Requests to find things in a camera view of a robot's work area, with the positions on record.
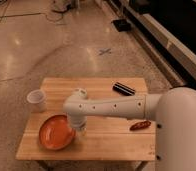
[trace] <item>table top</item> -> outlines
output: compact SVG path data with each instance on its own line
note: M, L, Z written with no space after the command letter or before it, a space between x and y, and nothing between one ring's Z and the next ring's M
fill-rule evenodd
M155 122L147 129L130 132L130 126L138 120L90 116L86 134L76 137L66 148L51 151L39 144L41 125L49 117L63 114L63 102L75 88L85 88L90 99L119 97L120 94L112 91L117 81L135 89L137 94L147 93L143 78L44 79L41 89L47 95L47 111L30 114L16 159L154 161Z

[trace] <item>plastic cup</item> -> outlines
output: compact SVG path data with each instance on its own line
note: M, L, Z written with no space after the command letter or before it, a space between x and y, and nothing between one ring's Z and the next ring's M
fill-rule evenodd
M27 95L27 101L31 104L33 112L44 112L46 110L46 94L42 90L31 91Z

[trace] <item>speckled floor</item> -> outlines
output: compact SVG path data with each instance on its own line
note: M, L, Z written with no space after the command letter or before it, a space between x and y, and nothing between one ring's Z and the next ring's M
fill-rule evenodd
M11 0L0 15L46 13L51 0ZM0 23L0 171L42 170L36 162L15 160L29 114L26 95L44 77L144 77L151 93L171 85L135 38L117 32L106 10L92 0L50 22L45 14L3 18ZM100 55L100 50L111 53ZM55 170L134 170L130 162L61 162ZM149 164L144 171L153 171Z

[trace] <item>orange plate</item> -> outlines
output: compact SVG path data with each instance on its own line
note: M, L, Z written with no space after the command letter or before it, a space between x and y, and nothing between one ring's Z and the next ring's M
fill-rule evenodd
M47 119L40 128L39 140L50 150L59 150L71 143L75 130L69 127L67 116L55 115Z

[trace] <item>sausage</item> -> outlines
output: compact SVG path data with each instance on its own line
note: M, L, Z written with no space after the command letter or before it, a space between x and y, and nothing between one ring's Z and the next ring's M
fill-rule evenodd
M143 121L143 122L137 122L136 124L132 125L129 130L135 131L138 129L144 129L144 128L148 128L150 125L151 125L151 122L148 120Z

